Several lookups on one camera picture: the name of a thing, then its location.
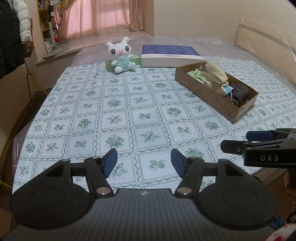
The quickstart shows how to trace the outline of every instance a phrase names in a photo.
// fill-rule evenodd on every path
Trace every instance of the doll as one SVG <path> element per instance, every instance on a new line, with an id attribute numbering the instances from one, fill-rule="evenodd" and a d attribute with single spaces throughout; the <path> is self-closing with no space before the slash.
<path id="1" fill-rule="evenodd" d="M 112 66 L 116 66 L 114 70 L 115 73 L 121 73 L 123 71 L 133 69 L 136 66 L 134 62 L 131 62 L 133 54 L 129 54 L 131 52 L 131 47 L 127 44 L 128 41 L 129 38 L 124 37 L 121 43 L 106 43 L 106 46 L 108 47 L 108 55 L 115 56 L 117 58 L 111 63 Z"/>

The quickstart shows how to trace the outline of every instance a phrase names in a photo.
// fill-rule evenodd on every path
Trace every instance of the bunny ear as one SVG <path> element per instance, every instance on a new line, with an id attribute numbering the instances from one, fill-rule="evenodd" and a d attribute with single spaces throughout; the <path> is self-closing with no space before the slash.
<path id="1" fill-rule="evenodd" d="M 112 46 L 113 45 L 113 43 L 111 43 L 111 42 L 107 42 L 106 43 L 106 46 L 109 48 L 110 46 Z"/>
<path id="2" fill-rule="evenodd" d="M 123 43 L 123 42 L 127 43 L 128 41 L 129 41 L 129 38 L 128 38 L 128 37 L 124 37 L 124 38 L 121 40 L 122 43 Z"/>

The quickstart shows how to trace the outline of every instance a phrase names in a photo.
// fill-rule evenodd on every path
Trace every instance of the black jacket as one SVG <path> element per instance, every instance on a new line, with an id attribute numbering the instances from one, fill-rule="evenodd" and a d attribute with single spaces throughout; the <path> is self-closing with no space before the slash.
<path id="1" fill-rule="evenodd" d="M 25 62 L 19 21 L 7 0 L 0 0 L 0 42 L 0 78 L 2 78 Z"/>

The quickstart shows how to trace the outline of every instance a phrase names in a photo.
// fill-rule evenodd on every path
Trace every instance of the dark cloth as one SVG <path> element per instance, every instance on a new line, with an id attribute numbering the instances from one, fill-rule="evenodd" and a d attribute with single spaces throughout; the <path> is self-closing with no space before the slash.
<path id="1" fill-rule="evenodd" d="M 5 76 L 6 74 L 6 67 L 5 67 L 5 60 L 2 51 L 1 39 L 0 39 L 0 79 Z"/>
<path id="2" fill-rule="evenodd" d="M 5 62 L 5 65 L 0 62 L 1 73 L 9 74 L 24 64 L 25 60 L 19 21 L 7 0 L 0 0 L 0 41 Z"/>
<path id="3" fill-rule="evenodd" d="M 240 107 L 247 100 L 249 90 L 245 84 L 230 84 L 233 89 L 227 95 L 224 95 L 226 98 L 232 98 L 236 100 L 237 106 Z"/>

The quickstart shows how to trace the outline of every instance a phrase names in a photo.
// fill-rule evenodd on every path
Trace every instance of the human hand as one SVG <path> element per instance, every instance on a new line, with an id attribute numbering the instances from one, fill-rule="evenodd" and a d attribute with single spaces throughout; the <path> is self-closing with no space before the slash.
<path id="1" fill-rule="evenodd" d="M 284 184 L 288 195 L 288 201 L 294 208 L 296 208 L 296 188 L 292 187 L 292 178 L 290 177 L 289 172 L 286 172 L 284 176 Z"/>

